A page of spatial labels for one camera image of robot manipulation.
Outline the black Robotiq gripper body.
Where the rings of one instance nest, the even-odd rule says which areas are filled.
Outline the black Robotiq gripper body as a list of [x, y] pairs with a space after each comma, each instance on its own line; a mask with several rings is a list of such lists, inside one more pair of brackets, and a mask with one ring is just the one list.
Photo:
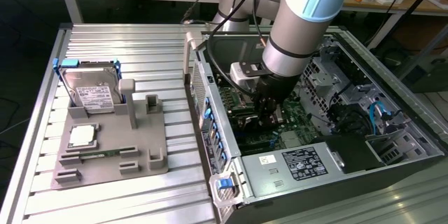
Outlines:
[[298, 82], [299, 75], [282, 77], [275, 74], [259, 76], [255, 84], [255, 100], [274, 100], [275, 103], [282, 103], [290, 95], [293, 88]]

